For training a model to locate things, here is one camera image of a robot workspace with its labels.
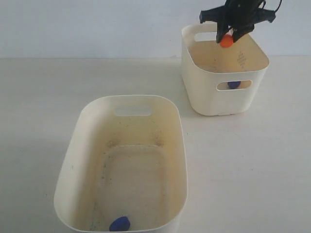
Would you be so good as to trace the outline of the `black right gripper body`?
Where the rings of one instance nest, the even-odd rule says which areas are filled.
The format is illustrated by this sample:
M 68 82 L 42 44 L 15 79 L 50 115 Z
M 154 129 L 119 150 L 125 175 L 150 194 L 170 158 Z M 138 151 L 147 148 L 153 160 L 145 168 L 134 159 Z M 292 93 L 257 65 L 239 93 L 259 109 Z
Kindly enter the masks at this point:
M 273 22 L 276 10 L 265 9 L 264 0 L 227 0 L 224 5 L 201 11 L 200 23 L 212 21 L 219 26 L 240 29 L 261 23 Z

